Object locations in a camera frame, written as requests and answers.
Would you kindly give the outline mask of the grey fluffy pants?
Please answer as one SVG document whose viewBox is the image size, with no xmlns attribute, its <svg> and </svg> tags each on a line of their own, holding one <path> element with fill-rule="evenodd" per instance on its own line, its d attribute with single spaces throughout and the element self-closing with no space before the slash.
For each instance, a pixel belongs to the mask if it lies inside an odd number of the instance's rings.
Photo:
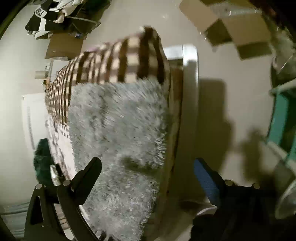
<svg viewBox="0 0 296 241">
<path fill-rule="evenodd" d="M 91 225 L 117 240 L 140 240 L 167 154 L 166 92 L 155 79 L 78 84 L 68 124 L 76 169 L 94 157 L 102 162 L 83 206 Z"/>
</svg>

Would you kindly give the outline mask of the dark green blanket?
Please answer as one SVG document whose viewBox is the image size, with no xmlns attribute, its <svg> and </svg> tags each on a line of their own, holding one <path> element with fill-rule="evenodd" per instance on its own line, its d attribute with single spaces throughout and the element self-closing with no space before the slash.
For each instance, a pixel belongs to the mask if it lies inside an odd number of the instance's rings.
<svg viewBox="0 0 296 241">
<path fill-rule="evenodd" d="M 37 149 L 35 150 L 33 164 L 38 182 L 49 188 L 54 187 L 50 172 L 50 166 L 54 164 L 54 161 L 47 138 L 39 140 Z"/>
</svg>

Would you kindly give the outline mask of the floral bed sheet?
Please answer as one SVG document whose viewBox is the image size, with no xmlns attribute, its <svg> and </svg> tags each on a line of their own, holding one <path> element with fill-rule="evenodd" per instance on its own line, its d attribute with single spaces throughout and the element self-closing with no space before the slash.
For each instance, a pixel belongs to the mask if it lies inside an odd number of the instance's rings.
<svg viewBox="0 0 296 241">
<path fill-rule="evenodd" d="M 76 175 L 73 148 L 70 141 L 69 126 L 56 122 L 50 114 L 46 114 L 46 129 L 51 156 L 59 164 L 62 173 L 72 180 Z"/>
</svg>

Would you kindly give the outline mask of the white headboard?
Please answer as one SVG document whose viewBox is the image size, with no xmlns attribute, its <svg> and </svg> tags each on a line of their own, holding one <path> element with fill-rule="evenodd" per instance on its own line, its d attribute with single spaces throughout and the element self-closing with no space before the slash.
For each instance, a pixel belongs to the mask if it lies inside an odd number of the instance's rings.
<svg viewBox="0 0 296 241">
<path fill-rule="evenodd" d="M 46 117 L 44 92 L 22 96 L 23 132 L 30 152 L 36 150 L 40 139 L 48 137 Z"/>
</svg>

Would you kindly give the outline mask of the white nightstand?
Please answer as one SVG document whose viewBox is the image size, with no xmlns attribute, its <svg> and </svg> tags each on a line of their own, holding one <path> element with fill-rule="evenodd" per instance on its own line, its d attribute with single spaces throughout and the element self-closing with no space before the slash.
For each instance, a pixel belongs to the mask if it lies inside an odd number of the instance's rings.
<svg viewBox="0 0 296 241">
<path fill-rule="evenodd" d="M 37 80 L 47 80 L 53 82 L 59 71 L 69 64 L 69 60 L 65 58 L 52 58 L 46 60 L 45 68 L 43 70 L 36 70 L 34 78 Z"/>
</svg>

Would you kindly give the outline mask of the brown cardboard box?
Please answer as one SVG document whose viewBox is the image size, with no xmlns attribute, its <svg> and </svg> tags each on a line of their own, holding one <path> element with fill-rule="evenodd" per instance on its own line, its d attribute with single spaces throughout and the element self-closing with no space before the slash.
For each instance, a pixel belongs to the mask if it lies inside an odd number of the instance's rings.
<svg viewBox="0 0 296 241">
<path fill-rule="evenodd" d="M 69 33 L 53 34 L 50 38 L 45 59 L 67 57 L 73 59 L 82 49 L 83 39 L 75 38 Z"/>
</svg>

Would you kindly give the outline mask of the brown checkered blanket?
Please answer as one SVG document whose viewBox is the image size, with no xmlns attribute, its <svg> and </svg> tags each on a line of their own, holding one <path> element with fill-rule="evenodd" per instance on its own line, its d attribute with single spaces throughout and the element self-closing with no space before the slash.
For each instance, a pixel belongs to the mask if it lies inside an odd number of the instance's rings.
<svg viewBox="0 0 296 241">
<path fill-rule="evenodd" d="M 79 83 L 133 83 L 156 78 L 164 91 L 171 87 L 171 70 L 158 32 L 144 26 L 114 43 L 78 54 L 63 67 L 46 91 L 46 107 L 55 123 L 66 128 L 72 87 Z"/>
</svg>

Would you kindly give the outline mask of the open cardboard box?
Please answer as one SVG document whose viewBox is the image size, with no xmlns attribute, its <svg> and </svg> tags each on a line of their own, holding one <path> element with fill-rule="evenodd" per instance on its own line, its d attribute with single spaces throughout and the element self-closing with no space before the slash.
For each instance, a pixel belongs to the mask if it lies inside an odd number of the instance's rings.
<svg viewBox="0 0 296 241">
<path fill-rule="evenodd" d="M 180 11 L 212 47 L 232 42 L 240 59 L 271 55 L 271 33 L 249 1 L 185 0 Z"/>
</svg>

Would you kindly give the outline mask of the chair with piled clothes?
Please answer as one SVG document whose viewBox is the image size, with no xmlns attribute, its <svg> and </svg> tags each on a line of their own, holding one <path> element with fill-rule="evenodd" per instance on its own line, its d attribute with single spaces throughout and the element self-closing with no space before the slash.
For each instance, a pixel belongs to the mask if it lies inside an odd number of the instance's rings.
<svg viewBox="0 0 296 241">
<path fill-rule="evenodd" d="M 25 26 L 34 39 L 57 33 L 86 36 L 98 26 L 111 1 L 42 1 Z"/>
</svg>

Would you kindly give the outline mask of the white bed frame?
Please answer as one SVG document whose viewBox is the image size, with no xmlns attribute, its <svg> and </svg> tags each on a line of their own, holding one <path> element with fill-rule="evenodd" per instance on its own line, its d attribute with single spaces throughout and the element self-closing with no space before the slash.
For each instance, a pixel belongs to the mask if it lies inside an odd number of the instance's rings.
<svg viewBox="0 0 296 241">
<path fill-rule="evenodd" d="M 174 45 L 164 49 L 171 68 L 168 153 L 161 174 L 159 195 L 147 221 L 142 240 L 156 240 L 162 233 L 169 208 L 182 195 L 186 171 L 193 157 L 198 115 L 199 58 L 196 46 Z"/>
</svg>

